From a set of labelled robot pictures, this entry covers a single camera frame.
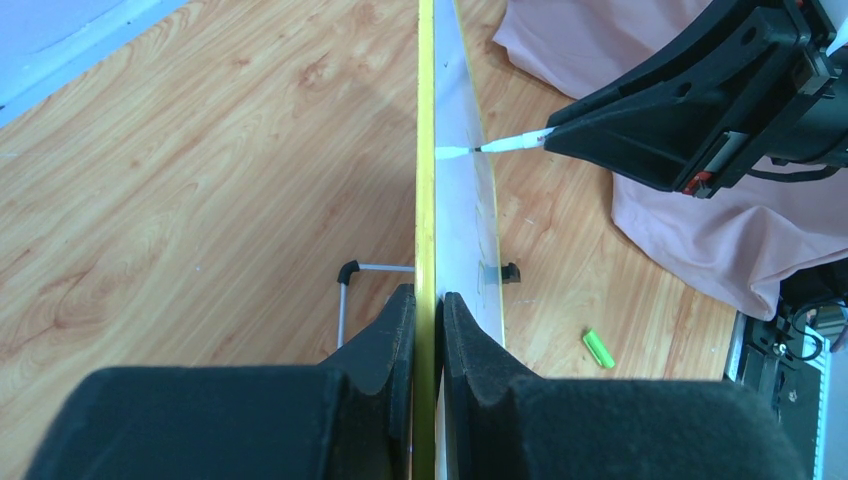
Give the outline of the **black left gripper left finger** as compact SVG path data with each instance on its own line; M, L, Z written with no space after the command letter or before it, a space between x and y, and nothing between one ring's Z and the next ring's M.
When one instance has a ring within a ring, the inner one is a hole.
M404 479L415 298L316 365L112 367L69 395L29 479Z

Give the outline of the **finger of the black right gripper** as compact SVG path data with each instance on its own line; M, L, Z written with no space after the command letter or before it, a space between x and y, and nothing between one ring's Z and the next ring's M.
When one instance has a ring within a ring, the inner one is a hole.
M709 198L754 168L836 78L799 1L714 1L625 75L552 114L547 151Z

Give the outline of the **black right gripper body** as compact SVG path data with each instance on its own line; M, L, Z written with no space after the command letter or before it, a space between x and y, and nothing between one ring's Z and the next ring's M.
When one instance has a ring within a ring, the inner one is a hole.
M813 46L836 78L815 93L815 103L794 125L779 130L766 156L775 166L800 171L750 170L754 178L781 183L823 180L847 168L847 3L799 1L814 33Z

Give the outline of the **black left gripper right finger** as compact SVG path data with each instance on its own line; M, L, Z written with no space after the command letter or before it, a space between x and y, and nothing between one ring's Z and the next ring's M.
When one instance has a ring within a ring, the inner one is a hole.
M448 479L803 479L773 414L716 381L545 378L440 308Z

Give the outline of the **green marker cap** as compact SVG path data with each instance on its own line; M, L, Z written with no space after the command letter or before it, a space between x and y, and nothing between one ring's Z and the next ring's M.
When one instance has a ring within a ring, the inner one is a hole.
M586 330L582 336L582 341L601 368L612 369L615 367L615 359L594 329Z

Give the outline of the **green capped white marker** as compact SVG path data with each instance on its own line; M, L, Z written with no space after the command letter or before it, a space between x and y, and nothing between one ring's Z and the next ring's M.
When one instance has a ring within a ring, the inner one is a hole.
M471 152L503 153L515 150L533 149L542 146L555 127L525 132L519 135L505 137L473 147Z

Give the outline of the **yellow framed whiteboard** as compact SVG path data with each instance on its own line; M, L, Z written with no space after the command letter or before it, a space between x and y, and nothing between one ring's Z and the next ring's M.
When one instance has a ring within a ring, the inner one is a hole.
M454 1L418 4L412 478L470 479L470 388L437 329L463 302L504 342L496 187Z

